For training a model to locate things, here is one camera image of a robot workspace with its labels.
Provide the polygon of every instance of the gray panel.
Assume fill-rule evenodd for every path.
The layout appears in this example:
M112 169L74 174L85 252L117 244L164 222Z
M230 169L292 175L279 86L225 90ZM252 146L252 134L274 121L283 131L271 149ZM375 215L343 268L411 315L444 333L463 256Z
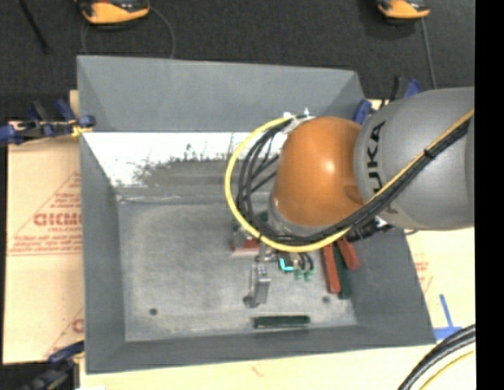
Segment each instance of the gray panel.
M115 191L80 143L87 363L101 366L124 345L124 296Z
M80 111L96 116L97 131L251 131L305 108L350 118L363 98L353 71L106 56L77 64Z

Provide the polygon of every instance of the wire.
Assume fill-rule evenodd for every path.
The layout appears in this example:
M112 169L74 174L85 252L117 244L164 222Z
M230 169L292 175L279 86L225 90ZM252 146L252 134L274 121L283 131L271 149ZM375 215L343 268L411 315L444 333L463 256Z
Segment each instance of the wire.
M455 358L453 361L445 364L440 370L438 370L436 373L434 373L431 377L427 379L427 381L420 387L420 390L425 390L429 386L430 383L432 383L435 379L443 375L450 367L452 367L454 364L457 364L458 362L462 361L463 359L471 356L476 352L475 349L469 351L468 353L465 353L463 355L460 355L459 357Z
M152 6L150 6L150 10L153 11L165 23L165 25L169 29L169 34L171 35L171 53L169 54L169 58L173 59L176 52L176 36L174 34L174 29L161 12L159 12Z
M156 10L154 7L150 6L150 11L153 11L160 20L162 20L162 22L167 26L167 29L169 31L169 34L171 36L171 52L169 53L169 58L170 59L173 59L174 58L174 55L175 55L175 52L176 52L176 36L175 36L175 33L174 33L174 29L172 28L171 24L169 23L169 21L165 18L165 16L159 12L158 10ZM80 28L80 52L82 54L88 54L89 51L88 51L88 47L86 45L86 37L88 35L88 31L89 31L89 22L88 20L84 19L84 22L82 24L82 27Z
M468 345L474 344L476 342L476 325L473 324L469 327L461 329L455 332L453 335L445 338L440 344L434 347L413 369L413 371L406 377L402 382L398 390L410 390L411 387L422 377L431 367L437 364L440 360L456 353L461 349L466 348Z
M374 218L418 175L418 173L430 163L439 153L452 145L456 140L467 133L468 123L474 115L474 110L469 111L456 123L443 132L426 149L417 154L407 166L401 169L385 186L380 189L360 210L340 221L339 223L316 233L313 236L286 236L278 235L273 227L262 223L252 212L250 193L246 197L241 187L245 186L248 192L251 189L251 178L245 182L246 164L250 163L254 168L259 152L266 145L270 137L273 137L282 128L285 128L294 117L274 119L259 128L256 128L232 153L224 178L224 191L228 206L242 227L254 238L262 241L274 249L292 253L304 253L315 249L322 249L342 236L350 229L364 225L369 219ZM237 158L243 149L258 135L264 133L245 156L239 181L238 196L232 198L232 171Z
M424 40L425 57L426 57L427 63L428 63L429 77L431 78L433 89L436 89L437 88L437 78L436 78L436 74L434 72L434 66L432 65L431 47L429 45L428 30L425 25L424 18L420 19L420 26L422 27L422 38Z

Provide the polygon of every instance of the metal part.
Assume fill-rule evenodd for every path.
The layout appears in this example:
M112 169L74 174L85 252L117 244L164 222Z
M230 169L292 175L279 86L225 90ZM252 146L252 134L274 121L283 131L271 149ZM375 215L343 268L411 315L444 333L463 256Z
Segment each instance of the metal part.
M259 261L261 262L266 256L267 246L261 244L259 246ZM268 289L272 279L268 276L267 268L259 263L254 264L250 270L250 291L243 298L243 302L247 308L255 308L261 304L267 303Z

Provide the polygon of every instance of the gray tray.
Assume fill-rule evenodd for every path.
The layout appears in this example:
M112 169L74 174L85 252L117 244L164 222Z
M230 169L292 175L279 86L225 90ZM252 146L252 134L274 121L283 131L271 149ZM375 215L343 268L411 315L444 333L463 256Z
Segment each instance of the gray tray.
M271 263L267 304L242 302L253 260L229 247L224 156L284 111L351 117L354 72L83 56L78 73L81 114L98 119L81 142L89 373L434 342L399 230L355 244L351 299L327 294L314 252L311 282ZM311 325L254 330L270 314Z

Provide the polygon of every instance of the blue object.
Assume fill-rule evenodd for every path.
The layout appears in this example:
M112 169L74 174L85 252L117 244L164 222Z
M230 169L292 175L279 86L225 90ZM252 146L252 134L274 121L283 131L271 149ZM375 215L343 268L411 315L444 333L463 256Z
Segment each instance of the blue object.
M78 353L84 352L84 341L79 341L76 342L75 344L71 344L68 347L64 347L63 349L60 349L56 353L51 354L48 357L48 362L50 364L59 364L74 355L77 355Z
M444 309L445 318L447 319L447 327L434 328L434 336L437 341L444 340L448 336L451 336L462 329L462 327L456 327L453 325L453 320L450 317L449 308L447 307L447 301L445 300L445 296L443 294L440 295L440 302Z
M283 258L279 259L279 267L282 271L293 271L292 266L286 266L285 265L285 260Z
M74 128L91 128L97 123L92 115L77 118L63 98L59 98L55 106L62 118L53 121L39 100L32 102L28 108L29 120L21 121L16 127L11 124L0 127L0 143L19 145L35 139L64 136Z
M92 115L82 115L76 120L76 123L82 128L90 128L97 123L97 119L95 119Z
M410 78L409 79L409 84L407 85L406 92L404 93L403 97L408 98L408 97L413 97L417 93L422 92L422 87L420 86L420 83L415 79L415 78Z
M11 124L0 127L0 143L15 143L16 145L18 145L23 141L24 138L15 131L14 126L12 126Z
M371 111L371 103L366 98L364 98L357 105L357 108L353 113L353 121L355 123L359 123L362 125L364 121L366 121L367 115L369 114L370 111Z
M67 102L64 101L63 98L59 98L55 102L55 106L57 107L57 110L59 111L61 116L64 117L66 121L72 121L76 118L72 108Z

